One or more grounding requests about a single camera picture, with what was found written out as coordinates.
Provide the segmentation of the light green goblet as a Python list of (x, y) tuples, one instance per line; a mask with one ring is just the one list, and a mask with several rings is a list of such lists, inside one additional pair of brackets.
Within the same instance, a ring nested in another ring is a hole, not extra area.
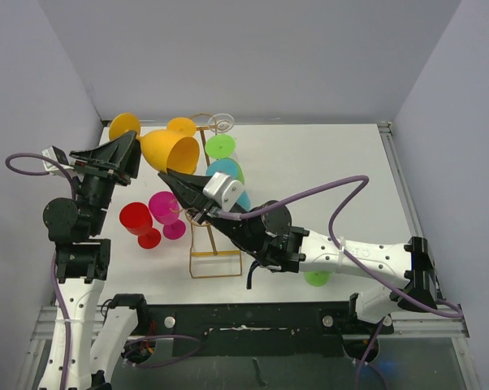
[(240, 164), (232, 157), (236, 150), (236, 141), (232, 136), (219, 134), (211, 137), (205, 146), (205, 152), (214, 161), (206, 168), (206, 175), (212, 176), (216, 172), (222, 172), (245, 182), (244, 173)]

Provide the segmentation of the orange goblet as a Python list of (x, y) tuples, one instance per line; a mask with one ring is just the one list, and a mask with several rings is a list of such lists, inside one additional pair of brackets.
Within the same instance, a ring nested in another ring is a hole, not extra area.
[(183, 136), (179, 133), (158, 129), (141, 134), (139, 119), (132, 113), (122, 113), (115, 117), (109, 129), (109, 139), (134, 130), (141, 143), (141, 153), (145, 161), (156, 171), (169, 170), (184, 174), (196, 172), (200, 158), (200, 146), (194, 136)]
[(176, 117), (168, 122), (167, 130), (179, 133), (185, 137), (193, 137), (197, 132), (197, 125), (190, 118)]

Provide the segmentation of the red goblet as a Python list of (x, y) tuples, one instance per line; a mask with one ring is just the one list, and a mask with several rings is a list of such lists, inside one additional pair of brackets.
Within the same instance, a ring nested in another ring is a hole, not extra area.
[(160, 244), (162, 235), (154, 228), (153, 217), (146, 204), (141, 202), (127, 204), (119, 213), (119, 221), (129, 233), (137, 237), (141, 248), (153, 249)]

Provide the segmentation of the cyan goblet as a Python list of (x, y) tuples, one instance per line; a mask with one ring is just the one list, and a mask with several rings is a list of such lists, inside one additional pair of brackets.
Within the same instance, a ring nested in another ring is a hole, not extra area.
[[(214, 173), (220, 172), (230, 175), (233, 179), (239, 180), (242, 184), (245, 184), (245, 177), (240, 164), (231, 158), (221, 158), (212, 162), (206, 168), (206, 175), (212, 176)], [(237, 200), (237, 204), (242, 207), (245, 211), (250, 211), (251, 201), (246, 190), (240, 195)]]

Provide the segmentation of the green goblet front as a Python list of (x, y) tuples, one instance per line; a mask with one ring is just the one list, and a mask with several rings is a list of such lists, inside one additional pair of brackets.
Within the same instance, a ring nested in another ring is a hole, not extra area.
[(328, 271), (308, 271), (304, 273), (304, 278), (310, 286), (319, 288), (327, 283), (330, 275)]

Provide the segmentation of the clear wine glass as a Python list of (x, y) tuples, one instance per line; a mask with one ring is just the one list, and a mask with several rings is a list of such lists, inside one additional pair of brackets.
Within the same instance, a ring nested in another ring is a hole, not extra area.
[(214, 159), (228, 158), (236, 149), (236, 140), (229, 135), (234, 128), (234, 118), (226, 113), (210, 117), (210, 131), (214, 134), (207, 142), (205, 152)]

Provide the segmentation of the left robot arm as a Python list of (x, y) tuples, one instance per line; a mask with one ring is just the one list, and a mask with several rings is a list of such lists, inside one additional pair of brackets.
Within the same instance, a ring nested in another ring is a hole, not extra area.
[(136, 132), (127, 131), (70, 156), (76, 173), (71, 196), (53, 199), (43, 211), (48, 237), (55, 245), (51, 277), (58, 311), (38, 387), (109, 389), (128, 338), (151, 328), (144, 296), (119, 293), (107, 306), (101, 330), (93, 331), (111, 253), (110, 240), (99, 235), (115, 187), (129, 185), (138, 175), (141, 145)]

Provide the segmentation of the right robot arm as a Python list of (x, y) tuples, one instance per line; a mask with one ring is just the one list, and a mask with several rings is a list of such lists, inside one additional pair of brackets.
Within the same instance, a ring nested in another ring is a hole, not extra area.
[(344, 184), (364, 188), (368, 177), (355, 175), (246, 210), (233, 199), (237, 182), (228, 174), (188, 175), (169, 170), (159, 178), (197, 223), (208, 223), (254, 260), (254, 268), (280, 272), (330, 272), (376, 280), (354, 292), (346, 312), (348, 326), (365, 332), (397, 310), (436, 314), (435, 268), (426, 239), (404, 244), (368, 244), (296, 227), (288, 204)]

